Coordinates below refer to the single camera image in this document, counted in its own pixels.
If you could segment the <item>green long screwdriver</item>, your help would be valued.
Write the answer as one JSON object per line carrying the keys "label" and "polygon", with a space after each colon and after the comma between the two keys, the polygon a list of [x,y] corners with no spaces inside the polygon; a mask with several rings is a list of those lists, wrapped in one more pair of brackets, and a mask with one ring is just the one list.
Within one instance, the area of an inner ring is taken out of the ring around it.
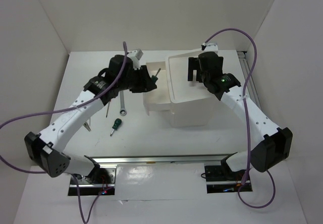
{"label": "green long screwdriver", "polygon": [[154,75],[152,75],[151,76],[151,79],[152,79],[152,81],[153,81],[153,83],[155,84],[156,82],[157,82],[157,80],[158,80],[158,74],[160,73],[160,71],[161,71],[161,68],[159,68],[158,70],[157,70],[157,72],[154,74]]}

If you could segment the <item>green stubby screwdriver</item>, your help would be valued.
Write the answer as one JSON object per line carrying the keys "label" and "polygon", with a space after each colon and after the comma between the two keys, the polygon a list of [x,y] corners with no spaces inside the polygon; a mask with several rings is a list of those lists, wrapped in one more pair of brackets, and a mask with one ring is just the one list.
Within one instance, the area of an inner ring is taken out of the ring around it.
{"label": "green stubby screwdriver", "polygon": [[114,132],[118,130],[121,124],[122,124],[122,120],[120,118],[115,119],[110,136],[112,136]]}

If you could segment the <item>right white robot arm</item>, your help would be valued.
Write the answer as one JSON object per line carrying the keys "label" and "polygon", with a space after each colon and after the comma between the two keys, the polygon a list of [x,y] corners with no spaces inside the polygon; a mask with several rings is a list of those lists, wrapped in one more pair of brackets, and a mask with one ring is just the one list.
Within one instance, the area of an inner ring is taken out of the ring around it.
{"label": "right white robot arm", "polygon": [[271,121],[247,96],[239,80],[233,74],[223,72],[223,62],[224,58],[213,51],[188,59],[188,81],[195,76],[247,127],[247,151],[228,157],[220,168],[221,176],[230,180],[238,171],[250,168],[264,173],[289,156],[292,131]]}

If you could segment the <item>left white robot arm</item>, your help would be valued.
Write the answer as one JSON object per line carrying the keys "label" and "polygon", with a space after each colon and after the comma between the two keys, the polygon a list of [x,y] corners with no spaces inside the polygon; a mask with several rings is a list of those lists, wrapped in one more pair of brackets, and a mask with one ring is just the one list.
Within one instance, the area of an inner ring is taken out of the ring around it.
{"label": "left white robot arm", "polygon": [[119,92],[146,93],[157,88],[157,76],[151,76],[147,66],[135,60],[136,57],[129,54],[111,58],[109,66],[84,85],[69,111],[39,133],[29,132],[25,136],[29,157],[50,177],[67,173],[79,174],[88,183],[99,179],[100,166],[93,158],[86,155],[74,158],[64,154],[64,149],[84,123]]}

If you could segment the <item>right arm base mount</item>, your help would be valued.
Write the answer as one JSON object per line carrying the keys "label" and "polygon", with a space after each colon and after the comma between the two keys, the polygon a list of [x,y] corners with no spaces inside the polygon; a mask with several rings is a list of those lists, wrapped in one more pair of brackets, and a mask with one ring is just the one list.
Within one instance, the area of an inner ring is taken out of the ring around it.
{"label": "right arm base mount", "polygon": [[219,162],[204,164],[204,171],[200,176],[206,182],[207,194],[215,193],[234,193],[242,187],[242,192],[252,192],[250,178],[247,179],[245,186],[242,185],[242,177],[245,170],[233,172]]}

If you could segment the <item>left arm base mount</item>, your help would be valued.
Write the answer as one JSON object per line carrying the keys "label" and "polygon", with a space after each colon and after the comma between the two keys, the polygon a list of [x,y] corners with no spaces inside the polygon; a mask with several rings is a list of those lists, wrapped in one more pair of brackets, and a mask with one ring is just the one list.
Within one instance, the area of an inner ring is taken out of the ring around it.
{"label": "left arm base mount", "polygon": [[[102,165],[94,180],[77,174],[80,196],[96,196],[99,192],[102,196],[115,194],[117,166],[115,164]],[[70,177],[68,196],[77,196],[77,185],[73,177]]]}

